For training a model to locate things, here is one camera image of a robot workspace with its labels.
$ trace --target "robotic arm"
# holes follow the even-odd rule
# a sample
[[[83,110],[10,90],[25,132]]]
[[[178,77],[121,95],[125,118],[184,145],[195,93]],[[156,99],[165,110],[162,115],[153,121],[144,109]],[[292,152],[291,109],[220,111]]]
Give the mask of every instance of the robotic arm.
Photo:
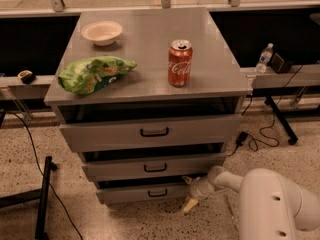
[[[214,166],[204,177],[185,179],[190,195],[184,212],[212,193],[239,193],[240,240],[297,240],[296,230],[320,226],[320,199],[274,171],[254,169],[241,177]]]

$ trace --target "white bowl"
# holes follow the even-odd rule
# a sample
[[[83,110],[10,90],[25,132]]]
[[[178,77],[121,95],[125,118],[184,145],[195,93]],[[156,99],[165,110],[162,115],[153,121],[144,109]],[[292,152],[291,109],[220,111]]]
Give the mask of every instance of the white bowl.
[[[93,41],[95,45],[106,46],[112,44],[122,32],[122,26],[113,21],[99,21],[85,26],[81,34]]]

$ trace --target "green bag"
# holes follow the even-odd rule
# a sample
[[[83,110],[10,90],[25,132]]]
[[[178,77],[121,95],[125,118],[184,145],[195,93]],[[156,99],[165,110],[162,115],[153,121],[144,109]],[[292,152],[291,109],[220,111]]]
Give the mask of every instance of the green bag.
[[[59,74],[58,83],[68,92],[90,94],[130,72],[137,64],[114,56],[71,62]]]

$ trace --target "drawer handle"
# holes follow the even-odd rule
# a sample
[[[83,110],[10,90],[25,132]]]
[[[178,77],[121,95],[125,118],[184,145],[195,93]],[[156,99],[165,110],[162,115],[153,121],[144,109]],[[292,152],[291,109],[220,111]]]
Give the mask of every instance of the drawer handle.
[[[161,197],[161,196],[166,196],[168,194],[168,190],[165,189],[164,191],[159,191],[158,193],[152,193],[150,190],[148,191],[148,196],[149,197]]]
[[[150,170],[150,169],[147,168],[146,165],[144,165],[144,171],[145,172],[164,172],[165,170],[167,170],[167,167],[168,167],[168,165],[167,165],[167,163],[165,163],[163,168]]]
[[[142,137],[163,137],[163,136],[166,136],[168,134],[169,134],[169,128],[168,127],[166,127],[164,129],[164,131],[160,132],[160,133],[151,133],[151,132],[148,133],[148,131],[145,131],[144,129],[140,129],[140,135]]]

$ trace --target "soda can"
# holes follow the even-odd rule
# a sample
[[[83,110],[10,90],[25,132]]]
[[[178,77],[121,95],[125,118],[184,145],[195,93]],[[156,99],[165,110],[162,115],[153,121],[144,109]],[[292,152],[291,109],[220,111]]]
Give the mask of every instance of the soda can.
[[[182,87],[189,82],[192,47],[188,40],[175,40],[169,49],[168,81],[172,86]]]

